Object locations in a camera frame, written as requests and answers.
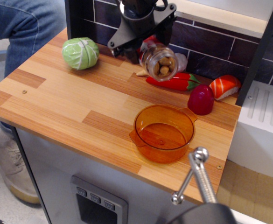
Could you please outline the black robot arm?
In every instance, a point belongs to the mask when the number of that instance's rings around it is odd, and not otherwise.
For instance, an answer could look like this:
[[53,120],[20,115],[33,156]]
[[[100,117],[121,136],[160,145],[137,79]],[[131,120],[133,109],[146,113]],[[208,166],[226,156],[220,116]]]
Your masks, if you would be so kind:
[[138,64],[137,50],[152,35],[161,43],[169,44],[176,20],[176,4],[166,0],[161,6],[156,0],[118,0],[117,6],[121,23],[108,42],[108,48],[115,57],[125,56],[132,64]]

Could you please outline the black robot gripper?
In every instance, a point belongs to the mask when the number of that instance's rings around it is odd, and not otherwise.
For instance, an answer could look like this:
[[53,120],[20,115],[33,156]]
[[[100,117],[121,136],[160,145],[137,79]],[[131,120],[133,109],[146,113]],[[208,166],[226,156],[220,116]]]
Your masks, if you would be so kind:
[[108,42],[108,48],[117,57],[125,56],[132,64],[139,64],[142,42],[155,35],[164,45],[169,45],[177,6],[163,2],[117,2],[121,23]]

